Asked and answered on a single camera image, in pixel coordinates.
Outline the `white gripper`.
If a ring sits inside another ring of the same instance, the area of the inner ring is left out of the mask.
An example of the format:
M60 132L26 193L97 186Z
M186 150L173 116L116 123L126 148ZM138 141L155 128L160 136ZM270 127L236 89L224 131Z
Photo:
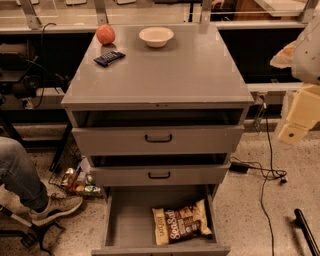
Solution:
M287 44L270 60L275 68L289 68L292 76L305 83L320 84L320 24L311 24L295 41ZM284 144L302 140L320 121L320 86L306 84L293 94L293 101L278 135Z

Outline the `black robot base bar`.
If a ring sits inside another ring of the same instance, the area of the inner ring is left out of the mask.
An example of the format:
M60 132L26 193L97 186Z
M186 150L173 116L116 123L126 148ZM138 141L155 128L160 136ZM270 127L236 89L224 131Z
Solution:
M304 217L302 210L296 208L294 210L294 214L295 214L295 223L302 230L304 238L308 244L308 247L311 251L312 256L320 256L320 249L314 239L314 236L311 232L311 229L308 226L308 223Z

